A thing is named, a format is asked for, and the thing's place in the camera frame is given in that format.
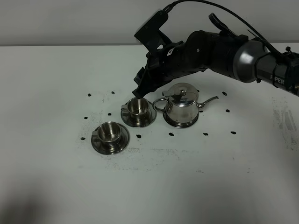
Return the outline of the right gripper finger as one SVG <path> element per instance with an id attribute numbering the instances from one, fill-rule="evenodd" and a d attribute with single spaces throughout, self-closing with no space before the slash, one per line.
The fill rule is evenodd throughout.
<path id="1" fill-rule="evenodd" d="M 146 91 L 140 89 L 135 89 L 132 91 L 132 93 L 136 98 L 143 98 L 146 95 Z"/>

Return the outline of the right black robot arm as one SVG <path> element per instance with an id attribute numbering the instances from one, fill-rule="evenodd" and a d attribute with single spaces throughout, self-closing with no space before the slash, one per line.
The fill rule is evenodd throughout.
<path id="1" fill-rule="evenodd" d="M 137 73 L 133 91 L 137 98 L 168 84 L 173 79 L 207 69 L 243 83 L 267 82 L 294 95 L 299 93 L 299 56 L 285 52 L 281 57 L 269 51 L 259 39 L 235 35 L 219 19 L 220 33 L 195 31 L 185 42 L 172 42 L 160 30 L 168 14 L 156 12 L 135 34 L 148 50 L 147 63 Z"/>

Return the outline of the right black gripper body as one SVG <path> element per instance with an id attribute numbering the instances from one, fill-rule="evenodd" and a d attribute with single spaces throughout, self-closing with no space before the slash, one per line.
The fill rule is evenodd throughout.
<path id="1" fill-rule="evenodd" d="M 183 41 L 171 43 L 157 49 L 156 52 L 146 54 L 147 63 L 142 67 L 134 78 L 138 85 L 137 89 L 146 91 L 146 93 L 155 92 L 158 88 L 168 84 L 174 78 L 168 80 L 165 74 L 165 61 L 170 50 L 183 44 Z"/>

